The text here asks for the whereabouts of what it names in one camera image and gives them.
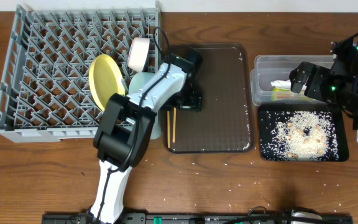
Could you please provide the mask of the white napkin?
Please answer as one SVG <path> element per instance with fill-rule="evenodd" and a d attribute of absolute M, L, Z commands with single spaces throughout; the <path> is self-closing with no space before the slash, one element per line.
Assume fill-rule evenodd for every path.
<path fill-rule="evenodd" d="M 275 80 L 270 82 L 273 88 L 279 88 L 284 90 L 291 90 L 291 81 L 290 80 Z"/>

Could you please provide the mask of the wooden chopstick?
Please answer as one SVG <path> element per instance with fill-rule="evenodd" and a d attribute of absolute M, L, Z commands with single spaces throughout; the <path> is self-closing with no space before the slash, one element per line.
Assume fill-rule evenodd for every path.
<path fill-rule="evenodd" d="M 175 143 L 176 140 L 176 126 L 177 126 L 177 109 L 173 108 L 173 134 L 172 134 L 172 143 Z"/>
<path fill-rule="evenodd" d="M 170 111 L 167 111 L 167 147 L 170 149 Z"/>

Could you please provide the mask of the light blue bowl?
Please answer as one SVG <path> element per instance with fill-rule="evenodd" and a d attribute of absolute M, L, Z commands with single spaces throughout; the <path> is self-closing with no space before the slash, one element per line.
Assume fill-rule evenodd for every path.
<path fill-rule="evenodd" d="M 130 82 L 128 94 L 139 91 L 154 75 L 150 72 L 136 73 Z"/>

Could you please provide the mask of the green snack wrapper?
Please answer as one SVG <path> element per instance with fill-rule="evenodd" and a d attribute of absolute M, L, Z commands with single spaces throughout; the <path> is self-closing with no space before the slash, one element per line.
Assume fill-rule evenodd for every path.
<path fill-rule="evenodd" d="M 284 88 L 277 88 L 275 87 L 272 90 L 272 95 L 270 98 L 272 101 L 279 101 L 279 100 L 303 100 L 303 101 L 312 101 L 311 98 L 308 98 L 304 95 L 304 92 L 301 93 L 294 93 L 288 89 Z"/>

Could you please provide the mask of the rice and nuts waste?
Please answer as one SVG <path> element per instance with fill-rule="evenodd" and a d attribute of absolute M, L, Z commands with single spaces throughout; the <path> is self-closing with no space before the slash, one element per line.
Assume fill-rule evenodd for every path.
<path fill-rule="evenodd" d="M 260 149 L 270 161 L 338 161 L 333 115 L 325 111 L 263 111 Z"/>

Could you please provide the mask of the yellow plate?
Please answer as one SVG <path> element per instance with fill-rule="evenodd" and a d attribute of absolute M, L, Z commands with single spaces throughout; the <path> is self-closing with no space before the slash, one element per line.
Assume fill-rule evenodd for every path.
<path fill-rule="evenodd" d="M 97 107 L 104 111 L 110 97 L 126 94 L 117 63 L 107 54 L 97 56 L 89 68 L 89 87 Z"/>

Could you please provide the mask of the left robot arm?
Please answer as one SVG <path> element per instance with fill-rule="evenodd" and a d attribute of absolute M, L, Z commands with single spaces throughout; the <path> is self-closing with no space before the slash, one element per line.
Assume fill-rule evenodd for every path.
<path fill-rule="evenodd" d="M 158 111 L 167 106 L 201 111 L 202 94 L 195 75 L 202 63 L 198 50 L 169 53 L 155 75 L 127 96 L 111 95 L 94 136 L 101 168 L 92 223 L 115 223 L 123 211 L 129 174 L 143 158 Z"/>

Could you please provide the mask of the pink bowl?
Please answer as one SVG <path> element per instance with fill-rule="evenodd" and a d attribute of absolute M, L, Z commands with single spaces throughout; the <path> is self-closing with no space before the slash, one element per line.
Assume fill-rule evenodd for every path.
<path fill-rule="evenodd" d="M 149 54 L 150 39 L 135 37 L 131 43 L 128 67 L 136 72 L 142 72 L 144 70 L 147 57 Z"/>

